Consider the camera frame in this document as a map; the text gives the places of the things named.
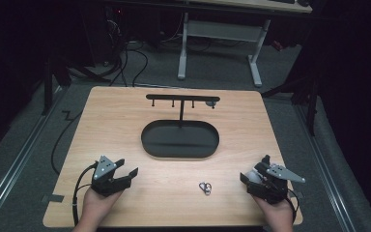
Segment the black metal stand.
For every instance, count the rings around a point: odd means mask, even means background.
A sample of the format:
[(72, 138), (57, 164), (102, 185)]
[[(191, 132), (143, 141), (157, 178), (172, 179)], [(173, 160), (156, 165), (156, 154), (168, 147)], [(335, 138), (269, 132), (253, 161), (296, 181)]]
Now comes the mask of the black metal stand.
[(292, 93), (292, 104), (307, 104), (307, 113), (305, 115), (305, 124), (308, 132), (314, 136), (314, 120), (317, 113), (319, 81), (316, 77), (303, 77), (296, 80), (286, 81), (269, 91), (261, 94), (263, 98), (269, 98), (278, 93)]
[(61, 87), (69, 88), (71, 86), (71, 75), (69, 68), (72, 68), (77, 72), (82, 73), (84, 76), (94, 79), (95, 81), (105, 82), (105, 77), (110, 74), (110, 72), (94, 73), (63, 56), (49, 56), (47, 61), (44, 63), (43, 115), (48, 115), (50, 109), (54, 105), (54, 92), (52, 90), (53, 79), (56, 79), (57, 83)]

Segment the metal floor rail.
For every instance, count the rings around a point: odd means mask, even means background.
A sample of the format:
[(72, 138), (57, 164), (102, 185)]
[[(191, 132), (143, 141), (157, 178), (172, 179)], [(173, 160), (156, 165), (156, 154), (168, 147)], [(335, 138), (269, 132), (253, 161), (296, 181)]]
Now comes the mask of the metal floor rail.
[(300, 120), (300, 124), (304, 133), (306, 134), (307, 140), (311, 146), (312, 157), (316, 163), (318, 173), (321, 181), (325, 187), (326, 193), (330, 205), (336, 215), (336, 218), (340, 224), (342, 232), (356, 232), (355, 225), (349, 215), (349, 212), (344, 203), (342, 194), (340, 193), (329, 169), (327, 163), (324, 160), (322, 150), (316, 140), (311, 134), (306, 124), (305, 110), (302, 106), (294, 106), (294, 110)]
[(16, 183), (20, 173), (22, 172), (27, 161), (31, 157), (32, 151), (38, 138), (41, 136), (42, 131), (51, 116), (54, 107), (67, 93), (67, 87), (58, 86), (53, 93), (52, 105), (43, 111), (38, 118), (36, 124), (32, 128), (28, 137), (25, 139), (21, 149), (14, 158), (12, 165), (9, 167), (5, 175), (0, 179), (0, 209), (5, 202), (7, 196), (10, 194), (14, 184)]

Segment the black key rack with tray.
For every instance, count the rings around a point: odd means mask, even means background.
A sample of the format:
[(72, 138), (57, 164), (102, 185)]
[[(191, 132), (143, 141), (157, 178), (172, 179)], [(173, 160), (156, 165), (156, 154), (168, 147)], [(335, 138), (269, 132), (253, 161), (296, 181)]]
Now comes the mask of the black key rack with tray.
[(160, 159), (205, 159), (211, 156), (219, 144), (219, 133), (212, 124), (204, 121), (185, 120), (186, 102), (195, 107), (196, 102), (216, 102), (220, 97), (147, 94), (147, 100), (171, 101), (180, 103), (177, 120), (155, 120), (141, 133), (143, 149), (151, 156)]

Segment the white-legged desk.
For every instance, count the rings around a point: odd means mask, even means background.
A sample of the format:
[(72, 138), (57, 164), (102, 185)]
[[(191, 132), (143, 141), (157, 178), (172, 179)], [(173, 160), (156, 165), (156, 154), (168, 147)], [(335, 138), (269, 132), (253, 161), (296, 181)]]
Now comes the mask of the white-legged desk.
[[(260, 13), (283, 14), (311, 14), (312, 8), (307, 0), (184, 0), (190, 7), (198, 3), (215, 7), (234, 7), (240, 10), (255, 10)], [(258, 71), (257, 59), (267, 36), (271, 18), (267, 16), (261, 25), (241, 25), (231, 22), (214, 22), (213, 20), (189, 19), (188, 12), (183, 17), (182, 50), (179, 58), (177, 77), (186, 78), (187, 39), (189, 37), (220, 39), (228, 41), (255, 43), (253, 53), (247, 56), (253, 83), (256, 87), (262, 86), (261, 76)]]

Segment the black tape strip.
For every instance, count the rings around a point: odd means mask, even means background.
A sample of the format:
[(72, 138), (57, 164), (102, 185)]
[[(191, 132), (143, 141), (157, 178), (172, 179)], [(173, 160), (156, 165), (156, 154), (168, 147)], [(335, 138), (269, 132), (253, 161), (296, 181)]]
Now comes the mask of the black tape strip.
[(63, 200), (64, 200), (64, 195), (58, 195), (58, 194), (44, 194), (41, 199), (42, 203), (48, 203), (48, 202), (62, 203)]

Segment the person's left hand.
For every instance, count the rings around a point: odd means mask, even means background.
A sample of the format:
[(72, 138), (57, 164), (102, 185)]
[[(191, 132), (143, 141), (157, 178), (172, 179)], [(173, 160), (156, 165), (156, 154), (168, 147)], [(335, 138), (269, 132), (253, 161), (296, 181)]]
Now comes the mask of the person's left hand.
[(88, 188), (84, 195), (80, 221), (91, 221), (92, 223), (100, 225), (121, 195), (122, 192), (119, 191), (109, 196), (102, 196), (93, 189)]

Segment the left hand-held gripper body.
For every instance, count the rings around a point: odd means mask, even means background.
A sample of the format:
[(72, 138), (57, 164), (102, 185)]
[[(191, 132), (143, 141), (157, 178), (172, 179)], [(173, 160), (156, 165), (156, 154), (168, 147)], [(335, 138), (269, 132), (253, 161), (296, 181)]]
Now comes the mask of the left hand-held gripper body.
[(113, 193), (129, 189), (132, 179), (121, 180), (121, 177), (115, 179), (114, 174), (117, 169), (115, 162), (106, 156), (101, 156), (92, 176), (91, 189), (102, 196), (109, 196)]

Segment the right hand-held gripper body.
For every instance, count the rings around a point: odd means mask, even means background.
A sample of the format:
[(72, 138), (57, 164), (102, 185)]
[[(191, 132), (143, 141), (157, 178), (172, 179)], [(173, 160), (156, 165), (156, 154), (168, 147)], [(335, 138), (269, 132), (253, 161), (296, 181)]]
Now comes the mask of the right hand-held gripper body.
[(251, 195), (264, 199), (269, 204), (285, 200), (288, 195), (288, 182), (304, 183), (305, 179), (279, 164), (257, 163), (246, 177), (253, 183)]

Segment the person's right hand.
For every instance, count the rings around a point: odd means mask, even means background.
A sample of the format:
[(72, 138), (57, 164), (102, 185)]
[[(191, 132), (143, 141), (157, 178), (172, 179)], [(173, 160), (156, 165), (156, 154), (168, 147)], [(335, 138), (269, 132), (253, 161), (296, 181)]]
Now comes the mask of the person's right hand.
[(253, 196), (253, 199), (262, 210), (272, 232), (294, 232), (293, 210), (286, 200), (269, 204), (257, 196)]

